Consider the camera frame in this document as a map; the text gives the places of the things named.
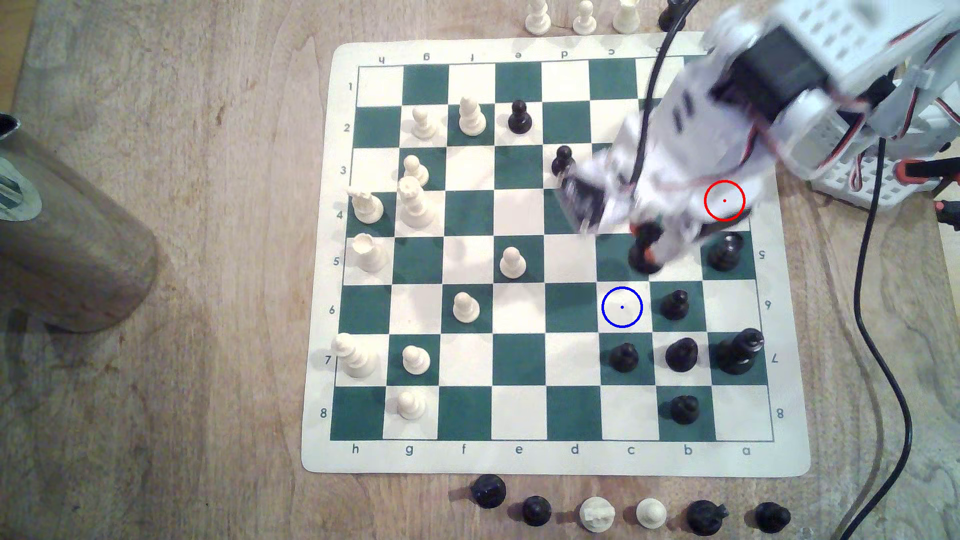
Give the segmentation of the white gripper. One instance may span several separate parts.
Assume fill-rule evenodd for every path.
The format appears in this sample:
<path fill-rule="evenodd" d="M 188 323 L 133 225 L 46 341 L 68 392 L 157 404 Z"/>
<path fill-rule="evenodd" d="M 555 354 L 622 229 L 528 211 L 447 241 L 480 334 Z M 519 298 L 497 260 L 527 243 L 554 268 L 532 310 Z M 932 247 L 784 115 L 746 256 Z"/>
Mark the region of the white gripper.
<path fill-rule="evenodd" d="M 725 61 L 694 58 L 653 107 L 644 162 L 631 180 L 642 114 L 631 113 L 604 151 L 558 178 L 558 202 L 576 232 L 630 221 L 643 235 L 643 272 L 655 274 L 702 237 L 760 200 L 760 130 L 735 104 L 711 93 Z M 662 226 L 650 218 L 660 218 Z"/>

